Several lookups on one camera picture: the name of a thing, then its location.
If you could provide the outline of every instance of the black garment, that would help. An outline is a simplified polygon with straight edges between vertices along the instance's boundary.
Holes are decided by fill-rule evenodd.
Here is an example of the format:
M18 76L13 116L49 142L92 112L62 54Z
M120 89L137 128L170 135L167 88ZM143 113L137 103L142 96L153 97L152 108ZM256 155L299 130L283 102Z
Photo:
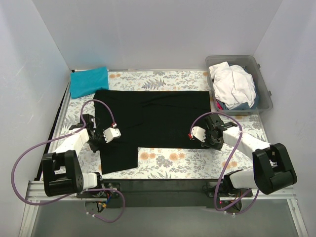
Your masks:
M188 138L193 121L210 111L209 92L205 91L109 91L98 90L94 99L112 110L121 132L100 149L102 173L137 167L137 148L200 149ZM112 124L111 116L100 103L94 103L98 128ZM197 124L205 127L203 120Z

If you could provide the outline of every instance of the gray floor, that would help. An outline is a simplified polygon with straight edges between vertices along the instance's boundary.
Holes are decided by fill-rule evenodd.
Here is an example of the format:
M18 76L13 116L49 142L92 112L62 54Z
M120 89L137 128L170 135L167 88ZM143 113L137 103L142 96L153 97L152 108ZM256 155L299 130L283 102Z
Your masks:
M120 210L107 209L111 219ZM84 201L59 201L39 207L33 237L295 237L286 200L257 200L245 214L232 218L203 207L127 208L120 220L104 223L85 214Z

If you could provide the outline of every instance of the white cloth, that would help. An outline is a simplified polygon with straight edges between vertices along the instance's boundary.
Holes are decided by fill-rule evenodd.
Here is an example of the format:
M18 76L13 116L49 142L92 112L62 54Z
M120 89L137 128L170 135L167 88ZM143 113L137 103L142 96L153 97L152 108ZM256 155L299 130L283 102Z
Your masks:
M209 67L214 79L215 97L233 109L245 102L251 108L256 97L252 75L238 65L229 66L227 62Z

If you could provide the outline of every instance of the blue wire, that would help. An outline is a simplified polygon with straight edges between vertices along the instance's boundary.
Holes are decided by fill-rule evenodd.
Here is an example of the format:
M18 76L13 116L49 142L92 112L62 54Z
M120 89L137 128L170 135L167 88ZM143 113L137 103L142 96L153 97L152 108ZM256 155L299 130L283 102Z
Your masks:
M105 204L108 204L109 200L111 199L111 196L109 196L109 198L107 199L107 201L105 202Z

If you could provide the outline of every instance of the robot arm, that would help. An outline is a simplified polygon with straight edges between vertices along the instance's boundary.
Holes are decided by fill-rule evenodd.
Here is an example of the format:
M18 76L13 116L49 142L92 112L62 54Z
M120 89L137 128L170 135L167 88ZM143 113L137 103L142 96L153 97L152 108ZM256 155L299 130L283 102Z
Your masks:
M96 152L100 146L119 138L120 131L115 128L116 124L104 131L98 131L94 128L93 116L83 115L83 118L86 121L85 129L76 132L83 127L82 121L71 126L70 130L74 134L66 138L54 152L45 154L42 158L44 189L49 197L80 193L86 189L102 186L102 176L99 173L82 173L78 155L85 143ZM55 171L62 166L65 167L66 173L55 174Z
M221 150L224 143L235 146L240 135L236 124L223 123L218 115L205 118L207 130L194 127L191 136L202 146ZM225 189L256 188L270 194L297 182L296 173L286 147L271 145L243 133L237 148L253 161L253 170L237 170L224 176Z

